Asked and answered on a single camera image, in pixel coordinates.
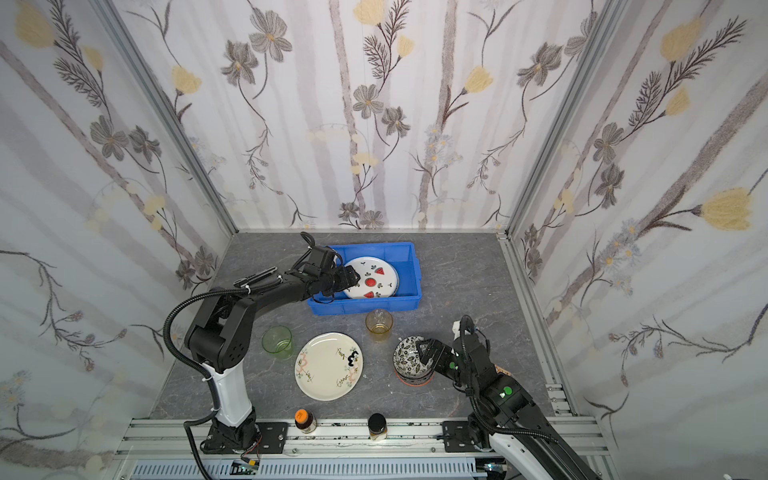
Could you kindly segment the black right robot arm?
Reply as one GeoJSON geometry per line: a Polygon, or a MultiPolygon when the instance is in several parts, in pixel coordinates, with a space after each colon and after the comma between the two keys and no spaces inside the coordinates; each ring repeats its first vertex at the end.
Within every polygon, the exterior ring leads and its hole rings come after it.
{"type": "Polygon", "coordinates": [[[503,456],[524,479],[598,479],[527,390],[496,368],[487,346],[465,331],[451,346],[435,339],[416,342],[420,361],[470,401],[471,441],[503,456]]]}

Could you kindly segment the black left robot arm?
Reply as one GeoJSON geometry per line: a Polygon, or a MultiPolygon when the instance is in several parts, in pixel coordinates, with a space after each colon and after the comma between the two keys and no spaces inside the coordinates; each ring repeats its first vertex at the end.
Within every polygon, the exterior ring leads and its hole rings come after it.
{"type": "Polygon", "coordinates": [[[202,376],[212,398],[209,414],[183,424],[194,456],[251,453],[263,438],[243,373],[255,320],[317,295],[331,297],[360,280],[337,251],[311,244],[282,273],[272,267],[231,288],[193,295],[169,312],[163,342],[177,361],[202,376]]]}

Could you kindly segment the watermelon pattern white plate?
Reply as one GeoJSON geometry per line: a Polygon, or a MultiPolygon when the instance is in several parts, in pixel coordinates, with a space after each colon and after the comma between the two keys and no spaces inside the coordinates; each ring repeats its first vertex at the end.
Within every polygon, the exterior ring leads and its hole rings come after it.
{"type": "Polygon", "coordinates": [[[359,275],[357,284],[346,289],[351,299],[376,299],[393,297],[399,289],[399,275],[388,262],[370,256],[362,256],[346,263],[359,275]]]}

